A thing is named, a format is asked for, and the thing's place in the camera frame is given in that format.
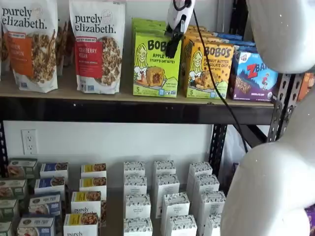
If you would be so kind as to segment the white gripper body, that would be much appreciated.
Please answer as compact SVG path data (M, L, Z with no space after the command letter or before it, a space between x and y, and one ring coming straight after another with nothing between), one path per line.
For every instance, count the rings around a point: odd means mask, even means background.
M171 26L173 31L186 33L193 10L195 0L172 0L167 15L167 24Z

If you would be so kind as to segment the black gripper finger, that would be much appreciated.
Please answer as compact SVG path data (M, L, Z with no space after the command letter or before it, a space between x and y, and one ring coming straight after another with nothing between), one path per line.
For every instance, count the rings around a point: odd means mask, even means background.
M183 33L180 31L173 31L173 34L165 34L165 36L169 36L170 40L167 42L165 55L172 59L175 57L175 54L178 49L178 45L182 40Z

